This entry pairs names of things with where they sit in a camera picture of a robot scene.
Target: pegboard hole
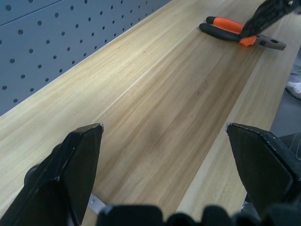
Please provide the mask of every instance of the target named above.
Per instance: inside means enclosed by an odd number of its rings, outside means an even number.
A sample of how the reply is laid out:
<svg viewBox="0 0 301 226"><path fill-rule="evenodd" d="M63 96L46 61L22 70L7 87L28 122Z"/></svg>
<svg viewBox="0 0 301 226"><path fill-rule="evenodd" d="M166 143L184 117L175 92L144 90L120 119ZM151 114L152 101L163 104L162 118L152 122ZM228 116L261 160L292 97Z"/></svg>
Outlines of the pegboard hole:
<svg viewBox="0 0 301 226"><path fill-rule="evenodd" d="M6 9L6 11L11 11L11 6L10 5L6 5L5 9Z"/></svg>

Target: orange pliers handle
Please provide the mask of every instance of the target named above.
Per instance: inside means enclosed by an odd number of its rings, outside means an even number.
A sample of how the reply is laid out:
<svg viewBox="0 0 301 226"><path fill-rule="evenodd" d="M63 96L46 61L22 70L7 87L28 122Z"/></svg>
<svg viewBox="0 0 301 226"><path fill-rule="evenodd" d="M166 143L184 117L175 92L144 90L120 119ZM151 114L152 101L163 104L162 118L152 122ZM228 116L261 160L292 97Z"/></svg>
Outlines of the orange pliers handle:
<svg viewBox="0 0 301 226"><path fill-rule="evenodd" d="M221 17L207 17L206 23L200 24L199 29L218 39L239 42L244 46L253 45L257 39L256 36L241 38L239 34L242 30L242 25Z"/></svg>

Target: wooden tabletop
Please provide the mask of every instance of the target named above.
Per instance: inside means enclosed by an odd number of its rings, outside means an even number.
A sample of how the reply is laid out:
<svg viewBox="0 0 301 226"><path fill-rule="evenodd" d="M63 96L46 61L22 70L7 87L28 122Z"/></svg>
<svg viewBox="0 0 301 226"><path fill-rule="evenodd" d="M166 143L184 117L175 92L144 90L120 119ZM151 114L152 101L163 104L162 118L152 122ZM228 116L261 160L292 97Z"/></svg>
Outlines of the wooden tabletop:
<svg viewBox="0 0 301 226"><path fill-rule="evenodd" d="M217 40L207 16L245 22L261 1L173 0L0 117L0 212L77 127L103 122L93 193L106 204L151 203L165 217L239 211L239 180L225 124L269 129L301 45L301 16L264 32L284 51ZM93 225L87 211L83 225Z"/></svg>

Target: pegboard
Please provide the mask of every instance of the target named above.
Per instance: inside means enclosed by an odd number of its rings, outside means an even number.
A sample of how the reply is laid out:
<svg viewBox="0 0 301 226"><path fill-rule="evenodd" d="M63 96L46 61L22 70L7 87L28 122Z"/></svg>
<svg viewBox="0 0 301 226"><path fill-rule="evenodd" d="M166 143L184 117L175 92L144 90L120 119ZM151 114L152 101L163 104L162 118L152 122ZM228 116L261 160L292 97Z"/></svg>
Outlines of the pegboard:
<svg viewBox="0 0 301 226"><path fill-rule="evenodd" d="M0 1L0 115L169 1Z"/></svg>

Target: metal bracket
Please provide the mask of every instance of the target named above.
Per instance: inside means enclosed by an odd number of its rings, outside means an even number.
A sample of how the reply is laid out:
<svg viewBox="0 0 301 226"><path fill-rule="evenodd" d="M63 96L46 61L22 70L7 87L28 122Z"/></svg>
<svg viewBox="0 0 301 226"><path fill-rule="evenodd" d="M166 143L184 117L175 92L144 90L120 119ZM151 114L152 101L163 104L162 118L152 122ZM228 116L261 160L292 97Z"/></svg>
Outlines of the metal bracket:
<svg viewBox="0 0 301 226"><path fill-rule="evenodd" d="M100 211L103 210L103 208L105 208L105 204L91 193L88 208L98 215Z"/></svg>

